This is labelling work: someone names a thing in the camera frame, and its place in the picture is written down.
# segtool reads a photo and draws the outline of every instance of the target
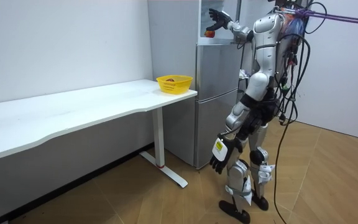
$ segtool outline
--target refrigerator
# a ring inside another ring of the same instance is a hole
[[[236,104],[242,50],[233,34],[219,29],[204,36],[214,24],[208,9],[224,10],[239,18],[241,0],[149,0],[150,41],[154,78],[193,77],[198,95],[163,107],[164,144],[183,161],[202,168],[212,156],[217,134],[225,131],[226,117]]]

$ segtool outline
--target yellow bowl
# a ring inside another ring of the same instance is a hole
[[[157,78],[161,91],[171,94],[181,94],[186,92],[190,88],[192,80],[193,77],[185,75],[165,75]]]

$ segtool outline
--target wooden floor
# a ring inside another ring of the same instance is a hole
[[[273,164],[282,127],[272,122],[264,142]],[[248,147],[242,158],[248,161]],[[169,168],[188,181],[179,188],[137,156],[14,220],[25,223],[232,224],[218,202],[230,201],[226,177],[210,166],[195,170],[167,152]],[[278,164],[277,203],[287,223],[358,223],[358,138],[294,123]],[[270,209],[246,206],[252,224],[282,223],[266,186]]]

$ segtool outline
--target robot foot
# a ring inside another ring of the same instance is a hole
[[[254,190],[252,190],[252,201],[255,202],[255,204],[263,211],[267,211],[269,209],[269,203],[266,198],[258,198]]]
[[[246,212],[245,210],[243,210],[241,213],[238,212],[236,206],[232,203],[222,200],[219,202],[219,208],[221,208],[221,210],[226,212],[226,214],[230,215],[233,218],[236,218],[243,224],[249,224],[251,222],[248,212]]]

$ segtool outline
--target white label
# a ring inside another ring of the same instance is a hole
[[[212,153],[221,162],[226,157],[227,147],[223,144],[223,142],[219,138],[215,141],[214,147],[212,148]]]

